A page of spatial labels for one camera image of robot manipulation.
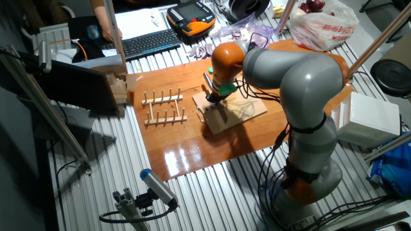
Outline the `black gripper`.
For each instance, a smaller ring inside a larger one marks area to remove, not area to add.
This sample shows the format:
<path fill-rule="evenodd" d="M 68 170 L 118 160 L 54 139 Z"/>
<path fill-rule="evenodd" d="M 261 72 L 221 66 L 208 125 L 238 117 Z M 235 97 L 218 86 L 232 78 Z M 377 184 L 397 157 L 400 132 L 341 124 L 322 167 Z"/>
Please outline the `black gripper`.
<path fill-rule="evenodd" d="M 211 91 L 209 94 L 206 95 L 206 100 L 209 102 L 209 106 L 211 108 L 215 107 L 222 107 L 221 101 L 227 98 L 226 95 L 220 96 L 217 92 Z"/>

